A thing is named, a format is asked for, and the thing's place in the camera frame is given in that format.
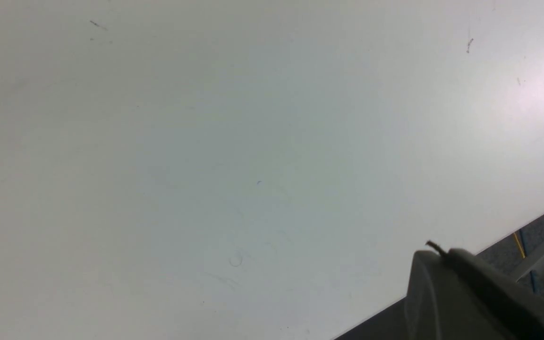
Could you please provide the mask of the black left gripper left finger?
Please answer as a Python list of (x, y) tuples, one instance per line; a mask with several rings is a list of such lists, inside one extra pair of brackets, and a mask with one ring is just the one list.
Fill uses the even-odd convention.
[(404, 316), (409, 340), (513, 340), (514, 335), (446, 263), (444, 249), (414, 253)]

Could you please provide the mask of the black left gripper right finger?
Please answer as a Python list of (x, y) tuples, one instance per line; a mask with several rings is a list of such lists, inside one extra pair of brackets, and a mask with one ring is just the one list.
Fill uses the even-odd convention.
[(516, 340), (544, 340), (544, 300), (463, 249), (445, 262)]

